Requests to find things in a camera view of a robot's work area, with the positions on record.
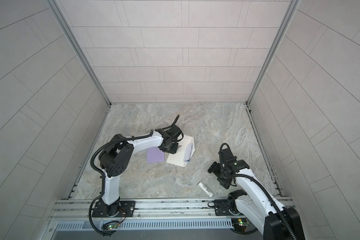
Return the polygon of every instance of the white tube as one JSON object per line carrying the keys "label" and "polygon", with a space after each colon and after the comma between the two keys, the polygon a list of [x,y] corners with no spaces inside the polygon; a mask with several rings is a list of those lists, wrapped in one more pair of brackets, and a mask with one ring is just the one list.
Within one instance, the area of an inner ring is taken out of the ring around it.
{"label": "white tube", "polygon": [[209,196],[212,197],[213,193],[202,183],[199,182],[199,187]]}

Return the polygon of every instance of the purple paper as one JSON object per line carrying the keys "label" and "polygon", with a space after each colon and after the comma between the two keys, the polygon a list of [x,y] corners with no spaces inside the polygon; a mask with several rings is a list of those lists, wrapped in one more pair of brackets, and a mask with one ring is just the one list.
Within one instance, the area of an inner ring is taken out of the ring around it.
{"label": "purple paper", "polygon": [[158,147],[150,147],[147,149],[147,163],[163,162],[164,152]]}

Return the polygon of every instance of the metal corner post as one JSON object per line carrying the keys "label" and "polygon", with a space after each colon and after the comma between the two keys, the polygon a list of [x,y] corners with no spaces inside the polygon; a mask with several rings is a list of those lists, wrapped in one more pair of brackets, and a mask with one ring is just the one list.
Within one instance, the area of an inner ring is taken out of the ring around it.
{"label": "metal corner post", "polygon": [[49,9],[51,10],[53,16],[55,17],[56,21],[58,22],[61,30],[63,31],[64,35],[67,37],[69,43],[71,44],[73,50],[75,51],[77,57],[79,58],[81,64],[83,65],[84,69],[88,73],[91,80],[94,82],[96,88],[100,91],[102,94],[104,100],[110,106],[110,100],[107,96],[107,94],[104,92],[99,80],[97,79],[95,73],[93,72],[93,69],[91,65],[89,64],[87,58],[85,57],[83,51],[81,50],[81,47],[77,43],[76,38],[74,37],[70,27],[68,26],[67,22],[65,21],[59,7],[57,6],[55,0],[45,0],[47,2],[47,5]]}
{"label": "metal corner post", "polygon": [[283,21],[281,22],[279,30],[275,36],[275,39],[273,40],[271,48],[269,49],[268,55],[261,67],[259,76],[257,77],[257,80],[253,86],[251,93],[250,93],[250,97],[247,101],[248,106],[251,105],[254,95],[256,94],[256,91],[257,91],[257,89],[259,89],[260,83],[263,80],[269,65],[271,64],[271,60],[272,60],[273,56],[275,55],[276,50],[278,49],[278,47],[281,43],[281,40],[283,39],[283,36],[288,28],[288,25],[291,22],[294,13],[296,12],[299,2],[300,2],[300,0],[291,0],[291,2],[289,3],[289,6],[287,8],[287,11],[285,12]]}

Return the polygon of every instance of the tiled wall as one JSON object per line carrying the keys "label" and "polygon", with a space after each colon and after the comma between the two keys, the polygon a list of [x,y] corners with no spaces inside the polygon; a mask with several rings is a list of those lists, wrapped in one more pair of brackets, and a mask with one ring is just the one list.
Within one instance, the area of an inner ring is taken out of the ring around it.
{"label": "tiled wall", "polygon": [[289,5],[56,2],[114,103],[246,101]]}
{"label": "tiled wall", "polygon": [[106,108],[46,3],[0,0],[0,240],[36,238]]}
{"label": "tiled wall", "polygon": [[307,236],[360,240],[360,0],[302,0],[250,107]]}

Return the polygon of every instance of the white glue stick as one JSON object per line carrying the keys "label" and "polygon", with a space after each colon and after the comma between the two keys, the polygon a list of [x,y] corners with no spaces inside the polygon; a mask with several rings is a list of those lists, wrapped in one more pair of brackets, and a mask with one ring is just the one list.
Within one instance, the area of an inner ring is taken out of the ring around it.
{"label": "white glue stick", "polygon": [[213,193],[202,183],[199,182],[199,187],[209,196],[212,197]]}

